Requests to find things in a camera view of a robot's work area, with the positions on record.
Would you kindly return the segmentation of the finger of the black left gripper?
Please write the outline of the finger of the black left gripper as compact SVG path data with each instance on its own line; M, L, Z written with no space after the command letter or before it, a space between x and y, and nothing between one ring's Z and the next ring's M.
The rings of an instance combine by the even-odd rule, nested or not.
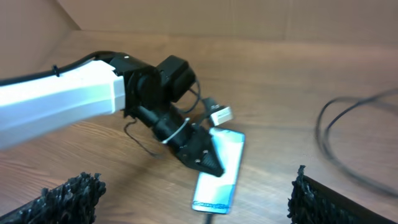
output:
M211 135L205 136L201 144L199 160L198 165L201 172L215 177L221 177L224 174L224 168L221 165Z

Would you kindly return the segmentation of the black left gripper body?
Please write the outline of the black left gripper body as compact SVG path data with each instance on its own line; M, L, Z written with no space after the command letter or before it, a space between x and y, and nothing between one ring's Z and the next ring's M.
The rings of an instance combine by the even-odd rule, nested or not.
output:
M210 170L211 136L203 127L193 126L174 106L148 110L133 109L133 116L151 128L155 137L168 146L185 166L195 170Z

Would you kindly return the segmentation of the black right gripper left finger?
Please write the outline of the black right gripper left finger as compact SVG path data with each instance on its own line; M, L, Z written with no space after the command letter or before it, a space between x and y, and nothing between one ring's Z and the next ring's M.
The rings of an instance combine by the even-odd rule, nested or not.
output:
M1 224L92 224L96 206L106 193L100 173L80 173L54 189L43 188L41 194L5 215Z

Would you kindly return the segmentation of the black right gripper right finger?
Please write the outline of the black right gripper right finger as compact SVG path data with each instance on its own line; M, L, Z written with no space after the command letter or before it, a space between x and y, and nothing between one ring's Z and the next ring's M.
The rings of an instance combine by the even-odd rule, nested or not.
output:
M304 173L301 165L292 181L287 218L294 224L395 224L326 187Z

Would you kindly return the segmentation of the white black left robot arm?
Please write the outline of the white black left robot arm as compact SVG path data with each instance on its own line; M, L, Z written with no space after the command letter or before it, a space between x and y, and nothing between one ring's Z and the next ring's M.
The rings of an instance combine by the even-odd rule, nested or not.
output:
M197 78L174 55L153 66L128 54L97 51L64 67L1 81L1 149L68 125L122 111L140 120L186 167L224 174L211 134L176 102Z

